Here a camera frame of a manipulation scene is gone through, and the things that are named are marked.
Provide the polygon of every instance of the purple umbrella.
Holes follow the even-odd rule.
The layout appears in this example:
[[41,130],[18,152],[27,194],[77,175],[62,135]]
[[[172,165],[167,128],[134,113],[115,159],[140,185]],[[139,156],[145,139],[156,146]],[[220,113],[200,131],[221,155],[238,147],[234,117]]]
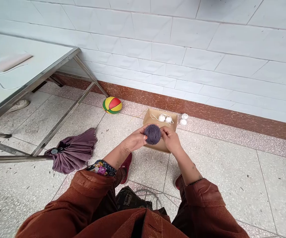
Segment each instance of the purple umbrella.
[[56,148],[47,150],[44,155],[52,156],[53,170],[68,174],[81,169],[92,157],[93,146],[98,141],[94,132],[95,129],[90,128],[78,136],[63,139]]

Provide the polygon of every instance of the white table top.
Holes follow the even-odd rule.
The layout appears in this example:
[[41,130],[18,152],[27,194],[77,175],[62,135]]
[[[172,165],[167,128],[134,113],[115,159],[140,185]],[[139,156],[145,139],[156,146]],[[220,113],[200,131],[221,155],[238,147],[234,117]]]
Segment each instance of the white table top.
[[[66,47],[0,34],[0,58],[23,52],[33,55],[30,59],[21,63],[27,65],[15,68],[10,72],[0,75],[0,83],[5,88],[20,88],[73,48],[75,47]],[[0,103],[19,88],[3,89],[0,86]]]

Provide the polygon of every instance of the yarn ball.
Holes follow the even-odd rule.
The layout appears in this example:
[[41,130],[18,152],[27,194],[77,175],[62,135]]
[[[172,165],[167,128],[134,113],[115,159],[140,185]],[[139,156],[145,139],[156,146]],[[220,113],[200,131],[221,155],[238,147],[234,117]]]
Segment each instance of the yarn ball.
[[179,121],[179,124],[181,124],[181,125],[187,125],[187,121],[185,120],[185,119],[181,119],[180,121]]
[[159,115],[158,120],[159,121],[165,121],[165,116],[164,115]]
[[182,119],[187,120],[188,117],[189,117],[188,114],[186,114],[186,113],[183,113],[183,114],[182,114]]
[[162,133],[160,132],[160,128],[157,125],[151,124],[146,127],[144,135],[147,136],[146,143],[154,145],[160,141]]
[[166,120],[165,120],[165,122],[167,122],[167,123],[171,123],[173,120],[172,120],[172,118],[171,117],[166,117]]
[[122,109],[121,101],[116,97],[108,97],[103,101],[103,109],[109,114],[117,114]]

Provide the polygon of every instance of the white tiled wall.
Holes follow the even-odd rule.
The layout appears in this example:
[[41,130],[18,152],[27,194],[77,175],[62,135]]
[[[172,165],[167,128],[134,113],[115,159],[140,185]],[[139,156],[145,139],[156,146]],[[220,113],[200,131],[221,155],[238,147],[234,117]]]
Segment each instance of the white tiled wall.
[[0,32],[78,46],[102,81],[286,122],[286,0],[0,0]]

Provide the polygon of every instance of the white sneaker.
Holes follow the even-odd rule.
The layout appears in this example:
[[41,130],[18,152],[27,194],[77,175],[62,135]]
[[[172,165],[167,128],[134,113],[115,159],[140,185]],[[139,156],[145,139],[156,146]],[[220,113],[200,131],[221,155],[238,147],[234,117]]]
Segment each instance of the white sneaker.
[[27,107],[29,104],[30,104],[30,101],[28,100],[20,100],[7,112],[13,112],[13,111],[23,109],[24,107]]

